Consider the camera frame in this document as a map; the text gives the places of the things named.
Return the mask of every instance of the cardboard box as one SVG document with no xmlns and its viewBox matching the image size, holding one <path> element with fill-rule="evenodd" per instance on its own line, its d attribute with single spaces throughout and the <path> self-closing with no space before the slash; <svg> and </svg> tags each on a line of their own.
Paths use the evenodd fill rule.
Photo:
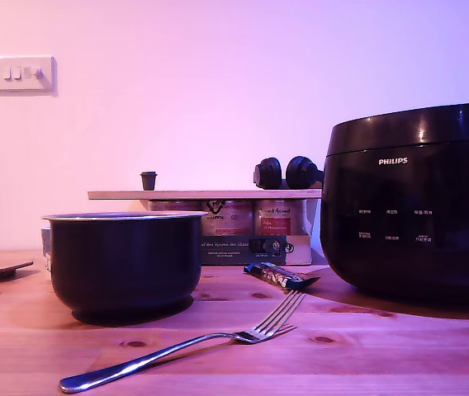
<svg viewBox="0 0 469 396">
<path fill-rule="evenodd" d="M 204 266 L 310 265 L 310 235 L 225 235 L 201 237 Z"/>
</svg>

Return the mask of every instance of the headphone ear cup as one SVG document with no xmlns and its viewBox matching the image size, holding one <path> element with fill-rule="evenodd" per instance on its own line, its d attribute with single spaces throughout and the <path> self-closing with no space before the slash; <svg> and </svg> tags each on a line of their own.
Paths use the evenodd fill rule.
<svg viewBox="0 0 469 396">
<path fill-rule="evenodd" d="M 255 183 L 264 190 L 278 190 L 282 184 L 281 164 L 275 157 L 263 159 L 255 167 Z"/>
<path fill-rule="evenodd" d="M 307 157 L 297 156 L 287 164 L 286 183 L 292 190 L 310 188 L 317 181 L 317 166 Z"/>
</svg>

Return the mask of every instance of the wall switch plate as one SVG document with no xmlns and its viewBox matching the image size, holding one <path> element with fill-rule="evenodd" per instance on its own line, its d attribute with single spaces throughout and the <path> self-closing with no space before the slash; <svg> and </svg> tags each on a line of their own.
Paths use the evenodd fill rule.
<svg viewBox="0 0 469 396">
<path fill-rule="evenodd" d="M 10 78 L 7 78 L 7 71 L 10 71 Z M 0 91 L 51 92 L 53 90 L 52 56 L 0 56 Z"/>
</svg>

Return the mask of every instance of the fork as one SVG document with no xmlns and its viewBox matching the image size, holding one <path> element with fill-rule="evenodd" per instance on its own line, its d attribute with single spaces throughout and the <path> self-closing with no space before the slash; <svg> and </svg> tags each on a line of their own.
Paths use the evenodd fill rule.
<svg viewBox="0 0 469 396">
<path fill-rule="evenodd" d="M 124 376 L 135 373 L 149 363 L 183 348 L 195 345 L 198 342 L 211 340 L 212 338 L 227 337 L 246 344 L 257 344 L 273 337 L 291 314 L 301 303 L 304 296 L 301 292 L 292 290 L 287 297 L 259 324 L 242 332 L 213 332 L 204 336 L 196 337 L 176 345 L 169 346 L 149 355 L 138 357 L 132 361 L 113 365 L 106 369 L 91 371 L 88 373 L 64 378 L 60 381 L 60 389 L 66 394 L 76 394 L 96 386 L 106 384 Z"/>
</svg>

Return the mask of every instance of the small cup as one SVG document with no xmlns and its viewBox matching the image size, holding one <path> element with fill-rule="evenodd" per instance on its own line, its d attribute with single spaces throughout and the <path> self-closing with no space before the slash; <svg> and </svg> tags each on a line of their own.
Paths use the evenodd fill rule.
<svg viewBox="0 0 469 396">
<path fill-rule="evenodd" d="M 42 252 L 45 257 L 45 275 L 51 279 L 51 227 L 42 227 Z"/>
<path fill-rule="evenodd" d="M 152 191 L 154 189 L 156 176 L 158 176 L 156 172 L 141 173 L 141 178 L 143 179 L 143 190 Z"/>
</svg>

